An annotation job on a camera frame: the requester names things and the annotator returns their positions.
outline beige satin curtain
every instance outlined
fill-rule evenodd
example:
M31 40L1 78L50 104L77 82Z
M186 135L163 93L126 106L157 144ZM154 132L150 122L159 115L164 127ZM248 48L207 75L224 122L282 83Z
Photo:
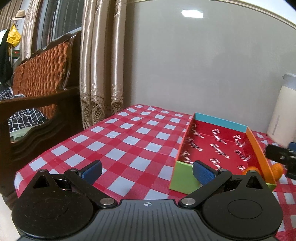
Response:
M126 0L85 0L80 97L85 129L123 108Z
M22 60L31 56L33 32L40 2L41 0L30 0L28 10L26 11L20 46Z
M11 0L0 10L0 31L11 28L12 23L8 17L13 18L20 9L21 4L22 0Z

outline orange fruit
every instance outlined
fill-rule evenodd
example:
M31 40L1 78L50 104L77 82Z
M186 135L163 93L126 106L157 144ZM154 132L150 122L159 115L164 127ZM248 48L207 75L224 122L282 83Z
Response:
M274 179L278 181L281 176L284 174L284 168L282 164L275 163L271 166L272 173L274 174Z
M248 167L246 170L243 171L242 174L245 175L249 170L255 170L261 175L260 170L258 168L256 168L256 167Z

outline window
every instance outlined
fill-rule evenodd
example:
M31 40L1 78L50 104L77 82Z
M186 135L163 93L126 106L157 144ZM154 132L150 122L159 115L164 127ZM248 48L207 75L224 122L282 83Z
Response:
M84 0L43 0L37 25L36 49L66 33L81 30Z

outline yellow bag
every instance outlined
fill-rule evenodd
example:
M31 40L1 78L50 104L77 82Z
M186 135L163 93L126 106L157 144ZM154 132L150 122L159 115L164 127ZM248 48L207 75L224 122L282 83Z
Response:
M18 32L17 28L13 24L7 37L7 42L13 47L16 47L20 43L21 34Z

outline checkered cloth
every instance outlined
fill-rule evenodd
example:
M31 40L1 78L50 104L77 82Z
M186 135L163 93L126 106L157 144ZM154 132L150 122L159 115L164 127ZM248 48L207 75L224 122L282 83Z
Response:
M254 136L257 138L258 143L264 150L268 144L277 145L266 134L253 131ZM280 241L296 241L296 181L286 178L285 175L279 179L275 190L274 196L278 200L283 213L283 222L279 228L276 237Z
M6 89L0 92L0 101L7 99L23 98L24 95L13 95L12 90ZM45 117L38 109L20 110L8 119L9 132L17 131L26 127L36 126L45 122Z
M179 199L185 194L169 190L177 150L191 117L146 105L134 105L63 141L34 159L15 176L20 196L39 169L51 174L81 169L101 160L103 174L94 186L117 201L121 199ZM253 132L261 147L272 141ZM273 194L284 220L277 238L296 240L296 181L282 176Z

